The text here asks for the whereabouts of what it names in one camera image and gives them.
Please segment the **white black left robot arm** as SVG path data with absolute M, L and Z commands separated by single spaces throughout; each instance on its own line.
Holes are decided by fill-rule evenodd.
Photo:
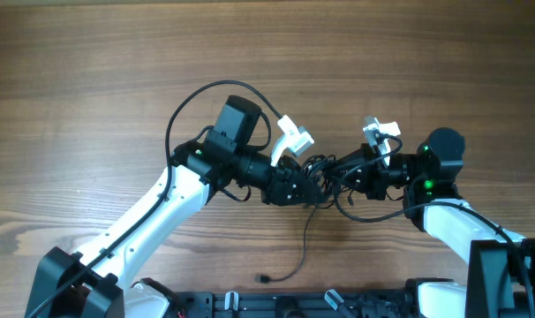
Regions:
M 279 206 L 320 201 L 318 187 L 296 157 L 314 140 L 288 116 L 270 155 L 250 142 L 261 108 L 231 95 L 212 126 L 167 149 L 166 167 L 153 187 L 104 233 L 68 254 L 55 247 L 42 257 L 26 306 L 28 317 L 165 317 L 182 314 L 171 291 L 140 269 L 186 219 L 226 186 L 255 187 Z

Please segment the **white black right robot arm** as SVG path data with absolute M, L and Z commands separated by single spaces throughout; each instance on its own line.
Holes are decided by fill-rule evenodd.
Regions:
M 410 313 L 419 317 L 535 317 L 535 238 L 506 230 L 458 192 L 465 139 L 451 128 L 430 133 L 414 154 L 388 149 L 397 136 L 369 129 L 368 142 L 325 171 L 333 195 L 344 187 L 382 200 L 403 189 L 405 216 L 468 266 L 467 283 L 415 278 Z

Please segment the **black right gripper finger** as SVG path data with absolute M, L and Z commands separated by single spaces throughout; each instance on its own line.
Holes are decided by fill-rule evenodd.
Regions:
M 352 153 L 338 159 L 335 162 L 334 170 L 351 169 L 365 161 L 365 150 L 359 148 Z
M 327 167 L 327 192 L 362 192 L 368 163 L 333 163 Z

